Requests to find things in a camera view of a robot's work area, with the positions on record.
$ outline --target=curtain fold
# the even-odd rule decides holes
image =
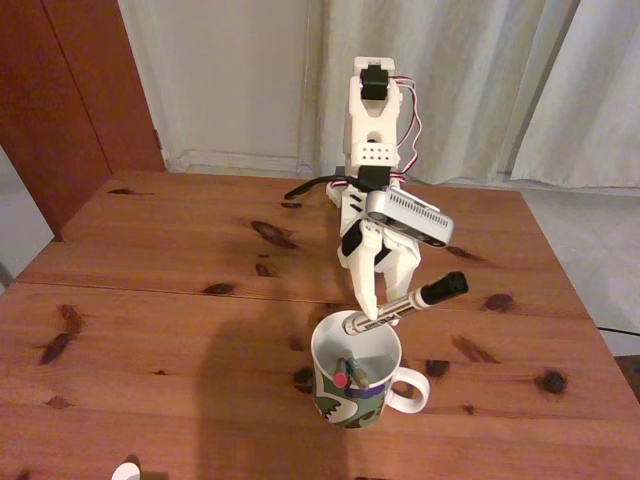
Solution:
[[[640,2],[582,0],[512,179],[640,186]]]
[[[496,170],[544,0],[326,0],[319,75],[316,174],[344,164],[353,58],[391,57],[417,82],[424,128],[411,175],[441,183]],[[399,136],[408,125],[405,95]],[[402,146],[403,163],[411,157]]]

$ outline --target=marker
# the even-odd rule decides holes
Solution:
[[[140,468],[135,463],[125,462],[116,468],[111,480],[140,480]]]
[[[367,390],[369,388],[369,377],[365,371],[360,368],[360,365],[358,365],[358,362],[353,357],[347,359],[347,372],[349,373],[351,380],[353,380],[353,383],[355,383],[358,388],[361,388],[362,390]]]
[[[377,320],[371,320],[366,314],[356,312],[349,315],[342,324],[347,335],[357,335],[393,320],[425,310],[436,303],[449,300],[469,291],[467,279],[462,272],[451,272],[431,285],[418,288],[404,297],[400,297],[378,310]]]
[[[340,357],[336,363],[336,372],[333,374],[333,384],[338,388],[347,386],[349,377],[347,377],[347,361]]]

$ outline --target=white object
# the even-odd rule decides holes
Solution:
[[[111,480],[140,480],[140,469],[135,463],[123,463],[113,472]]]
[[[453,234],[453,220],[440,209],[399,188],[385,188],[367,195],[369,218],[432,247],[444,247]]]
[[[356,336],[347,335],[342,324],[347,317],[356,313],[359,312],[349,310],[329,315],[314,330],[311,337],[311,355],[314,368],[317,370],[316,375],[322,374],[332,378],[329,372],[335,367],[336,359],[351,355],[367,371],[369,389],[391,381],[392,384],[406,382],[420,392],[419,398],[403,398],[389,388],[385,398],[386,405],[404,413],[420,412],[429,399],[429,381],[420,372],[400,366],[402,346],[398,335],[389,325]],[[316,395],[329,396],[324,391],[316,392]],[[335,399],[345,403],[344,397]],[[354,406],[355,404],[348,403],[344,407],[341,405],[342,410],[338,409],[330,415],[329,421],[339,423],[353,416],[357,411],[357,406]]]
[[[582,0],[512,179],[640,186],[640,3]]]
[[[344,128],[346,174],[353,177],[358,175],[358,170],[364,165],[398,169],[400,162],[395,145],[396,122],[402,96],[395,81],[390,79],[386,100],[363,101],[359,75],[367,65],[380,65],[389,73],[393,73],[395,68],[390,58],[356,57],[354,60],[354,75],[349,81],[349,100]],[[376,143],[368,143],[368,140],[375,140]],[[400,188],[397,180],[392,180],[391,185]],[[358,228],[362,240],[355,250],[346,256],[340,246],[338,258],[340,264],[351,273],[354,293],[362,311],[369,318],[375,319],[378,315],[375,272],[385,275],[387,301],[406,294],[413,272],[420,264],[418,244],[412,238],[391,231],[367,218],[367,194],[353,186],[346,188],[327,186],[327,194],[341,209],[341,238],[359,222]],[[376,265],[375,257],[382,250],[383,243],[390,252]]]

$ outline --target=pen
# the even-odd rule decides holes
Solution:
[[[333,374],[333,384],[338,388],[344,388],[348,382],[347,361],[340,357],[336,362],[336,371]]]
[[[349,373],[351,380],[353,380],[353,383],[355,383],[358,388],[361,388],[362,390],[367,390],[369,388],[369,377],[365,371],[360,368],[360,365],[358,365],[358,362],[353,357],[347,358],[347,372]]]
[[[383,305],[378,310],[378,318],[371,320],[362,312],[346,318],[342,327],[348,335],[357,335],[393,320],[406,317],[418,310],[425,310],[436,303],[457,297],[469,291],[467,279],[462,272],[450,272],[435,283],[425,285],[404,297]]]

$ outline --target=patterned mug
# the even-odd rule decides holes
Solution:
[[[402,347],[389,325],[350,336],[342,328],[354,313],[345,311],[329,315],[318,324],[311,337],[313,355],[313,401],[322,417],[344,428],[370,425],[389,405],[404,413],[418,413],[429,398],[429,381],[415,370],[400,366]],[[343,388],[333,383],[338,359],[354,357],[367,373],[369,388],[358,388],[349,380]],[[394,382],[413,385],[420,398],[404,398],[391,390]]]

